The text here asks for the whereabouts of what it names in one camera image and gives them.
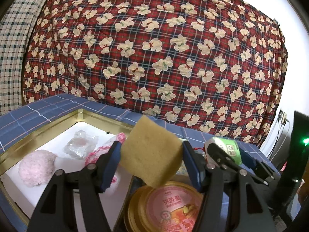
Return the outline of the floral tissue box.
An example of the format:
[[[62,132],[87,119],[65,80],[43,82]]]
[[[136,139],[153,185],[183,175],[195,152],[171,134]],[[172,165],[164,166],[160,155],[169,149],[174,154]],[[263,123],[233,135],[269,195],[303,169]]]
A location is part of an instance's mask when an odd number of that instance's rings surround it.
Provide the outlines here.
[[[184,161],[182,161],[179,169],[176,172],[176,175],[182,175],[182,176],[188,177],[188,171],[187,171]]]

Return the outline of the crumpled clear plastic wrap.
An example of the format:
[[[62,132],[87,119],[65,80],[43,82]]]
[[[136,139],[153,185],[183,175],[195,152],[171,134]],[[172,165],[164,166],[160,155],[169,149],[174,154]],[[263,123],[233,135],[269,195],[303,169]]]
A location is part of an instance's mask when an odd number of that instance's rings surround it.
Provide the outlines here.
[[[85,160],[95,150],[98,136],[91,136],[83,130],[76,131],[63,151],[74,159]]]

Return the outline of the tan sponge block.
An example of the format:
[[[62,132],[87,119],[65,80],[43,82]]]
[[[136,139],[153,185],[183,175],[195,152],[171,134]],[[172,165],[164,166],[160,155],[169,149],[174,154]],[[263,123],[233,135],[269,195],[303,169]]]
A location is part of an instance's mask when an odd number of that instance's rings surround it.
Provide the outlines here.
[[[182,158],[182,141],[147,116],[139,119],[121,145],[121,166],[152,188],[165,185]]]

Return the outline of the blue plaid table cloth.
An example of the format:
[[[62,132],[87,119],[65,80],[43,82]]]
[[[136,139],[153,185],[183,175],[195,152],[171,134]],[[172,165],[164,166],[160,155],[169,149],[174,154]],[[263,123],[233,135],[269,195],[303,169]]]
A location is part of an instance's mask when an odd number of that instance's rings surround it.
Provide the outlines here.
[[[134,125],[141,117],[141,114],[130,112],[129,110],[95,103],[73,95],[59,94],[30,103],[1,116],[1,154],[40,127],[78,109],[84,109],[129,125]],[[169,124],[164,120],[158,120],[154,117],[150,117],[150,119],[179,138],[188,140],[192,147],[202,147],[212,137],[212,135],[205,132]],[[237,141],[237,143],[240,149],[255,159],[263,161],[279,174],[275,166],[263,155],[257,146],[242,141]]]

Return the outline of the green tissue pack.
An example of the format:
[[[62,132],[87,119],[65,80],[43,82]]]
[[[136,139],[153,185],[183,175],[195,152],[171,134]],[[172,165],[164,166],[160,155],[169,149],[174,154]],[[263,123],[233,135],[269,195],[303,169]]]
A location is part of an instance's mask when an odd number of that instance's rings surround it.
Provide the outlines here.
[[[206,141],[206,143],[204,144],[206,158],[207,158],[208,162],[218,165],[218,163],[214,159],[212,159],[210,157],[210,155],[208,154],[208,147],[211,143],[215,143],[216,145],[218,145],[221,148],[221,150],[223,150],[229,156],[231,156],[234,159],[235,164],[237,164],[237,165],[242,164],[240,150],[239,150],[239,147],[238,147],[238,144],[236,143],[236,141],[231,140],[231,139],[227,139],[227,138],[223,138],[223,137],[220,137],[220,136],[214,136],[211,139],[209,139],[208,141]]]

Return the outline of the red plaid bear blanket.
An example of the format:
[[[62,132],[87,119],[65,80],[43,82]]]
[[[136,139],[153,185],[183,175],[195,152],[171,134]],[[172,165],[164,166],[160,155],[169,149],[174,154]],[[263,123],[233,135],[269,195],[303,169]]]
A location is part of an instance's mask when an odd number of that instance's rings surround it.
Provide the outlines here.
[[[279,23],[243,0],[46,0],[23,98],[68,93],[261,146],[284,42]]]

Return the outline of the round gold pink tin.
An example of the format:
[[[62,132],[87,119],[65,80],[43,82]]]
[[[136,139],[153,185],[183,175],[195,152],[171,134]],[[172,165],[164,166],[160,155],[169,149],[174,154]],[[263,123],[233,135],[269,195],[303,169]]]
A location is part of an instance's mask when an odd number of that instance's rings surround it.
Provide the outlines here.
[[[203,195],[193,187],[170,181],[160,188],[142,186],[127,205],[128,231],[192,231]]]

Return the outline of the green white checked cloth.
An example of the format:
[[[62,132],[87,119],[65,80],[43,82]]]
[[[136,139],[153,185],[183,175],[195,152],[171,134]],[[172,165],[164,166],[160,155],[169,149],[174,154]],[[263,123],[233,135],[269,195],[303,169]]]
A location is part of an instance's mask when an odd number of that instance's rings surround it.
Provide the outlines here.
[[[14,0],[1,20],[1,115],[22,104],[23,58],[47,0]]]

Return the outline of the fluffy pink puff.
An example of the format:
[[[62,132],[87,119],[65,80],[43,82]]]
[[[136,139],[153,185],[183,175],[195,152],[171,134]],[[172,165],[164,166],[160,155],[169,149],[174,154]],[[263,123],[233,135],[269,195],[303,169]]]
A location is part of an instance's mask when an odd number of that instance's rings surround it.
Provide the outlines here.
[[[26,155],[19,164],[18,174],[28,187],[47,184],[54,172],[57,155],[47,150],[36,150]]]

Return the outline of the red gold drawstring pouch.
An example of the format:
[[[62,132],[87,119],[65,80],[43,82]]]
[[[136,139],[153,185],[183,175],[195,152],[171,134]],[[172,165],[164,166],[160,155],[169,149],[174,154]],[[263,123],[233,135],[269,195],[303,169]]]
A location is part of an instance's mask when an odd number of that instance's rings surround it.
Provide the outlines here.
[[[195,147],[193,148],[197,154],[201,154],[204,159],[206,159],[206,152],[204,147]]]

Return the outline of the gold rectangular tin box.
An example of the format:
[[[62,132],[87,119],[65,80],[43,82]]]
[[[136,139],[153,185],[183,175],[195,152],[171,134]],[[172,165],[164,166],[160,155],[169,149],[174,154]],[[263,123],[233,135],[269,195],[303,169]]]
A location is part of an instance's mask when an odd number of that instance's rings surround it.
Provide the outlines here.
[[[17,164],[25,155],[41,147],[51,147],[53,151],[61,150],[61,141],[68,142],[64,135],[75,128],[84,128],[96,136],[101,136],[103,131],[114,135],[119,132],[129,135],[133,126],[78,109],[40,127],[1,154],[1,194],[4,196],[1,209],[17,231],[27,230],[35,207],[17,186],[17,181],[20,180]]]

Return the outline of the wall power socket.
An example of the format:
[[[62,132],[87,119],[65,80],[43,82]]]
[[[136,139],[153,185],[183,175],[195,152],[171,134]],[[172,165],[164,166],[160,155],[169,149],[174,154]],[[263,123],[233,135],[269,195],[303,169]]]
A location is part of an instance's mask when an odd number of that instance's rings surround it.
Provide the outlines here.
[[[281,121],[282,117],[283,117],[283,111],[280,110],[278,114],[278,120]]]
[[[285,125],[287,122],[289,122],[289,120],[287,119],[287,113],[283,112],[281,124]]]

